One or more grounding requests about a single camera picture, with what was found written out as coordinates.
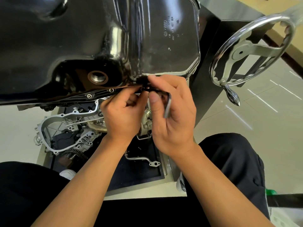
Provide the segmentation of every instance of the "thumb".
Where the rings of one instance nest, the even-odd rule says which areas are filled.
[[[164,105],[161,97],[156,92],[149,93],[149,103],[151,106],[153,124],[156,126],[166,126],[164,116]]]

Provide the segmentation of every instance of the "person's right hand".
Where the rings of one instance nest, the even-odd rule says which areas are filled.
[[[156,92],[149,93],[152,111],[152,136],[157,148],[174,157],[194,147],[196,107],[186,80],[180,76],[149,75],[152,86],[172,95],[171,116],[164,115],[164,105]]]

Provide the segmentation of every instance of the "tiled floor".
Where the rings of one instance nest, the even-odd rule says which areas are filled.
[[[238,74],[244,74],[256,61],[249,57]],[[234,106],[224,92],[217,98],[195,128],[196,142],[222,132],[245,136],[265,164],[266,187],[278,193],[303,192],[303,80],[279,59],[267,71],[243,87],[232,87],[241,105]],[[36,163],[40,147],[33,143],[34,127],[44,112],[39,108],[19,112],[16,106],[0,107],[2,149],[0,162]],[[181,196],[175,183],[109,194],[106,199]]]

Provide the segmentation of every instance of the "black pants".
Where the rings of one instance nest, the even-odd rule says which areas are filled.
[[[264,165],[247,139],[239,134],[224,133],[207,137],[199,145],[226,177],[269,218]],[[30,226],[68,182],[57,172],[39,165],[0,163],[0,226]],[[95,226],[117,222],[161,225],[164,221],[171,224],[184,220],[187,224],[209,226],[187,181],[185,187],[187,197],[104,201]]]

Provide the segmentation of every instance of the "hand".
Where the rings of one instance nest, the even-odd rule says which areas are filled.
[[[107,128],[107,139],[129,145],[139,132],[148,93],[134,94],[140,86],[124,88],[117,95],[101,103],[101,111]]]
[[[164,105],[156,92],[149,93],[152,111],[152,136],[157,148],[168,156],[184,154],[195,145],[196,107],[186,80],[180,76],[149,75],[150,83],[172,95],[171,116],[163,118]]]

